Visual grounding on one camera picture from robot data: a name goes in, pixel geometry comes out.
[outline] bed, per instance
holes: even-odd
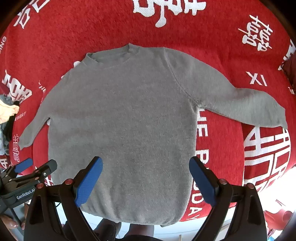
[[[18,147],[42,100],[87,52],[129,42],[186,52],[235,87],[267,92],[285,108],[288,130],[250,126],[199,109],[196,155],[218,178],[235,185],[251,182],[260,192],[296,164],[296,98],[280,67],[295,45],[259,0],[32,0],[0,38],[3,89],[20,101],[9,157],[1,159],[4,168],[30,157],[34,166],[28,174],[48,161],[50,121],[31,147]],[[82,91],[87,94],[87,86]],[[193,183],[181,221],[205,217],[210,209]]]

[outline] silver screw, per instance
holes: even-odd
[[[219,179],[219,182],[222,184],[222,185],[225,185],[225,184],[227,184],[227,181],[225,180],[225,179]]]
[[[250,188],[250,189],[254,189],[254,188],[255,188],[254,185],[253,185],[252,183],[248,183],[248,184],[247,184],[247,187]]]

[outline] pile of clothes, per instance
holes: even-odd
[[[0,95],[0,155],[9,155],[9,141],[12,140],[12,127],[19,111],[19,102],[11,97]]]

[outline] red bedspread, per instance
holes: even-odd
[[[252,182],[260,191],[295,164],[296,100],[278,70],[295,47],[258,0],[31,1],[0,38],[0,79],[12,98],[21,101],[10,143],[12,164],[32,157],[35,168],[48,160],[47,124],[29,148],[20,151],[18,138],[74,62],[87,52],[129,42],[191,54],[235,87],[265,91],[286,109],[288,131],[241,124],[200,109],[197,155],[218,177],[237,185]],[[209,210],[193,185],[182,221],[206,216]]]

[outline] peach-colored cloth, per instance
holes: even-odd
[[[7,105],[2,100],[0,100],[0,124],[7,122],[9,117],[17,114],[19,111],[19,106],[17,105]]]

